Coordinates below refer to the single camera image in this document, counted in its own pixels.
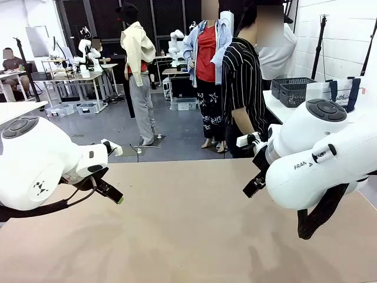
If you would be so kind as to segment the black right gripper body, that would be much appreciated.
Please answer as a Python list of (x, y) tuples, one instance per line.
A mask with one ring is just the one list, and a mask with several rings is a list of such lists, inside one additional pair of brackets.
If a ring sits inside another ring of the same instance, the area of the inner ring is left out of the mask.
[(254, 158), (253, 163), (259, 168), (261, 177), (265, 177), (268, 168), (270, 167), (269, 162), (266, 158), (267, 143), (262, 141), (253, 142)]

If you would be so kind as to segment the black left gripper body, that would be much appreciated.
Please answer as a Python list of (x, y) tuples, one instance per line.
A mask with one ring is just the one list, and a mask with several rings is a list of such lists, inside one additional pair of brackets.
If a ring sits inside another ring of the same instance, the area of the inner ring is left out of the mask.
[(100, 180), (102, 179), (102, 177), (102, 173), (94, 173), (91, 176), (87, 176), (83, 178), (83, 180), (76, 183), (72, 183), (72, 181), (69, 181), (67, 178), (61, 177), (61, 184), (71, 185), (80, 191), (95, 190), (96, 192), (98, 192)]

